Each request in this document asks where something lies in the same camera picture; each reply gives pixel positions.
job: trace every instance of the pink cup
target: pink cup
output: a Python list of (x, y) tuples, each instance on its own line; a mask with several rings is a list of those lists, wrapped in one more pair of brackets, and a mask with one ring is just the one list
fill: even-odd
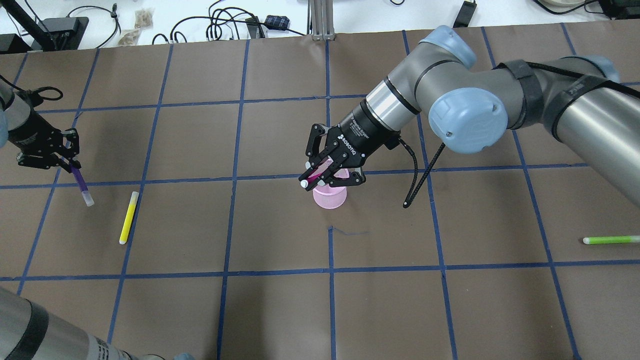
[[(345, 179), (349, 177), (349, 170), (342, 168), (335, 174), (335, 177)], [(347, 188), (345, 186), (332, 188), (329, 184), (326, 184), (314, 188), (314, 200), (321, 208), (335, 209), (342, 205), (346, 199)]]

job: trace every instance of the robotiq logo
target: robotiq logo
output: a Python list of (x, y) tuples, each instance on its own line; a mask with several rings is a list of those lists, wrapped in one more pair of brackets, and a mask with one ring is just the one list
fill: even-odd
[(352, 155), (355, 156), (356, 151), (353, 149), (353, 146), (351, 146), (351, 144), (347, 141), (347, 139), (344, 138), (344, 136), (342, 137), (342, 142), (344, 142), (344, 145), (347, 145), (347, 149), (349, 149)]

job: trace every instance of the purple marker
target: purple marker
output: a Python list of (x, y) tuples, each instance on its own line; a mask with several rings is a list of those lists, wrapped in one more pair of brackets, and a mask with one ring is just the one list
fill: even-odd
[(71, 166), (71, 172), (74, 174), (74, 178), (76, 179), (76, 182), (80, 187), (80, 191), (82, 193), (82, 198), (84, 199), (84, 202), (86, 203), (87, 206), (93, 205), (94, 204), (93, 198), (89, 193), (89, 188), (86, 186), (86, 182), (84, 181), (82, 174), (80, 174), (80, 170), (71, 164), (69, 165)]

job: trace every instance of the black pole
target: black pole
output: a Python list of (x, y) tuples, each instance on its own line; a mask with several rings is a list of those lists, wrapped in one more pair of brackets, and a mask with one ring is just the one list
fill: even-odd
[(8, 12), (22, 27), (42, 46), (44, 51), (55, 51), (56, 46), (49, 37), (49, 34), (40, 29), (40, 26), (18, 5), (15, 0), (0, 0)]

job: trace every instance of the green marker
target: green marker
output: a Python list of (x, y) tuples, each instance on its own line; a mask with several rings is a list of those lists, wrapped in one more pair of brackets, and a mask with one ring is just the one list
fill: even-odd
[(624, 244), (624, 243), (640, 243), (640, 236), (601, 236), (596, 238), (584, 238), (582, 242), (585, 244)]

